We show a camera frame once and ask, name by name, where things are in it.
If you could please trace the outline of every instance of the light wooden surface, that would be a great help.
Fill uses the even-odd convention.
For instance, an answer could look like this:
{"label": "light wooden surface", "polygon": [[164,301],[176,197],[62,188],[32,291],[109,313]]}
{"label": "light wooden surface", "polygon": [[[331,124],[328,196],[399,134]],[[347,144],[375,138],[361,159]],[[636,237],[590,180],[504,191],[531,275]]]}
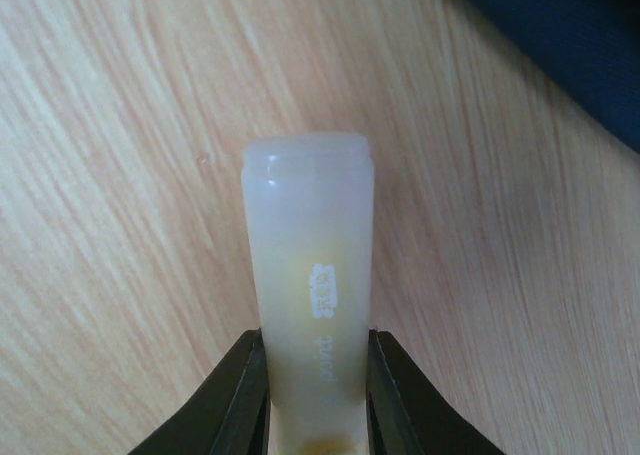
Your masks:
{"label": "light wooden surface", "polygon": [[0,0],[0,453],[124,453],[258,324],[245,144],[366,134],[373,320],[510,454],[640,453],[640,164],[463,0]]}

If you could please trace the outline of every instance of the white label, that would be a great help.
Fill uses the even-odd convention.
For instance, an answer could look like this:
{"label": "white label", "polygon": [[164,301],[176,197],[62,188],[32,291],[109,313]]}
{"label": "white label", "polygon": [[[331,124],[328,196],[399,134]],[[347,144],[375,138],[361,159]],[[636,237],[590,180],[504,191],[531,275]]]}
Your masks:
{"label": "white label", "polygon": [[313,318],[333,318],[338,306],[336,271],[333,265],[316,263],[309,277],[311,287],[311,313]]}

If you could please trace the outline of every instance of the blue cloth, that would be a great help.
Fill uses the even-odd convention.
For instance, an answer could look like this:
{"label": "blue cloth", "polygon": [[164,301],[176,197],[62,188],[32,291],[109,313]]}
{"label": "blue cloth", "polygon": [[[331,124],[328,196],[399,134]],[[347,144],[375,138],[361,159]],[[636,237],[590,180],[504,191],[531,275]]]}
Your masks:
{"label": "blue cloth", "polygon": [[640,0],[470,0],[640,153]]}

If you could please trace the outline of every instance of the wood grain surface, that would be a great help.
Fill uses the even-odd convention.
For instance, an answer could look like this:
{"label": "wood grain surface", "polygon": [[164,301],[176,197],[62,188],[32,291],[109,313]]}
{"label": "wood grain surface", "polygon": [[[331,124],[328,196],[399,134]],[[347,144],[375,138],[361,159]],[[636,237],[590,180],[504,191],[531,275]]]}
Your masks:
{"label": "wood grain surface", "polygon": [[0,453],[125,453],[258,324],[249,140],[365,134],[372,324],[509,454],[640,453],[640,164],[463,0],[0,0]]}

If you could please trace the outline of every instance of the white plastic container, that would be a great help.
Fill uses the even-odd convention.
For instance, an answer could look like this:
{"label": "white plastic container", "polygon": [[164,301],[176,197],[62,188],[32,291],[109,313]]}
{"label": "white plastic container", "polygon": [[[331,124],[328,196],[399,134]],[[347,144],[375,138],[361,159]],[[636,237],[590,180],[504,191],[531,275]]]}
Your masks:
{"label": "white plastic container", "polygon": [[242,172],[281,453],[367,453],[373,164],[357,134],[249,145]]}

